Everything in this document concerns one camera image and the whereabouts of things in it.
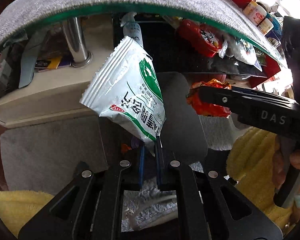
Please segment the person's right hand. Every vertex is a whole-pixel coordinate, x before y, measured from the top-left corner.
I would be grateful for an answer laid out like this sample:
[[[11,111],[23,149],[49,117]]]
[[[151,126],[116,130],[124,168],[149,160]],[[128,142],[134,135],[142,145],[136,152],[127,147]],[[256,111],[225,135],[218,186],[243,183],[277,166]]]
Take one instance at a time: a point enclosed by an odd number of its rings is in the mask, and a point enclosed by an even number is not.
[[[293,152],[290,155],[290,163],[296,169],[300,170],[300,150]],[[274,186],[279,189],[284,183],[286,178],[286,173],[283,170],[284,168],[284,159],[280,150],[280,138],[277,135],[275,138],[275,153],[273,155],[273,175],[272,180]]]

